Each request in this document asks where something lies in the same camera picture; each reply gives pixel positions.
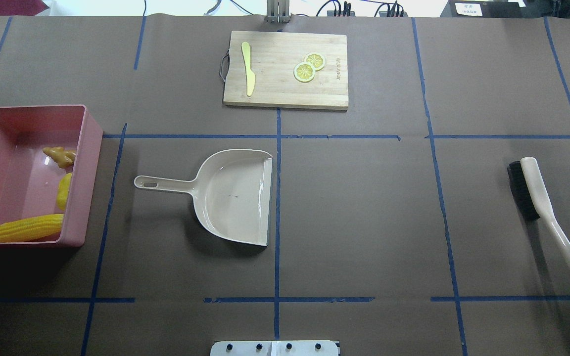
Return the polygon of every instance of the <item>white floor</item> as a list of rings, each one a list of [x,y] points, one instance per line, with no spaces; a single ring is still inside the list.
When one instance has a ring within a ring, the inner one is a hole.
[[[44,0],[50,9],[41,15],[49,16],[137,16],[144,11],[144,0]],[[265,0],[236,0],[247,11],[266,13]],[[217,3],[216,0],[146,0],[146,14],[166,13],[178,16],[201,16]],[[292,14],[315,16],[325,0],[290,0]],[[439,17],[447,0],[401,0],[400,4],[411,17]],[[365,0],[351,0],[351,11],[356,16],[373,16],[379,4]],[[333,9],[329,4],[324,10]],[[242,16],[246,14],[230,0],[222,0],[211,13],[216,16]]]

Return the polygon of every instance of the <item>white dustpan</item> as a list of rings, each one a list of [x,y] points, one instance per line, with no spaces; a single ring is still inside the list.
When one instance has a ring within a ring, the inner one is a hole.
[[[267,246],[272,155],[257,149],[226,149],[208,157],[190,181],[137,176],[139,189],[192,195],[203,227],[230,241]]]

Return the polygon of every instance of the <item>white sticker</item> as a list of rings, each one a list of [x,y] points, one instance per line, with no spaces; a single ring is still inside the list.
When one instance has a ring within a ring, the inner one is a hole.
[[[457,14],[464,14],[465,16],[482,16],[480,4],[468,4],[462,2],[455,2],[457,7]]]

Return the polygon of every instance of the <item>maroon fabric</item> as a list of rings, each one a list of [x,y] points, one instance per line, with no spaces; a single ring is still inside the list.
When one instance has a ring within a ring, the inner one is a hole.
[[[0,16],[34,16],[47,8],[41,0],[0,0]]]

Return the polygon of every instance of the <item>pink bin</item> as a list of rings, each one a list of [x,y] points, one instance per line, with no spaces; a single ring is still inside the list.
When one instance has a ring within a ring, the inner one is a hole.
[[[84,105],[0,108],[0,223],[63,213],[58,183],[72,182],[60,234],[0,246],[79,247],[85,242],[102,129]],[[43,147],[76,149],[73,168],[61,169]]]

